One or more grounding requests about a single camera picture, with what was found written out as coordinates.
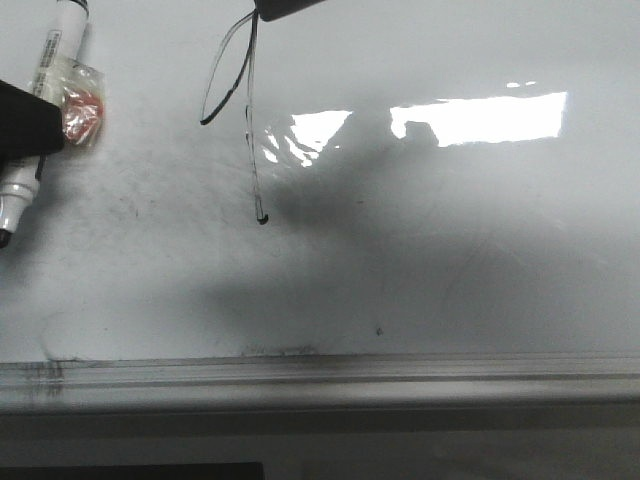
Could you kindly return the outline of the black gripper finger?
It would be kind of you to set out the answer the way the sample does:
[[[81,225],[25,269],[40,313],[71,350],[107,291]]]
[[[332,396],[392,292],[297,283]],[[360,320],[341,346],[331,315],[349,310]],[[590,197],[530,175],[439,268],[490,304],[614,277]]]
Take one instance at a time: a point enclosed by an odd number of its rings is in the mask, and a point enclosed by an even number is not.
[[[65,140],[61,109],[1,82],[1,166],[10,160],[60,152]]]

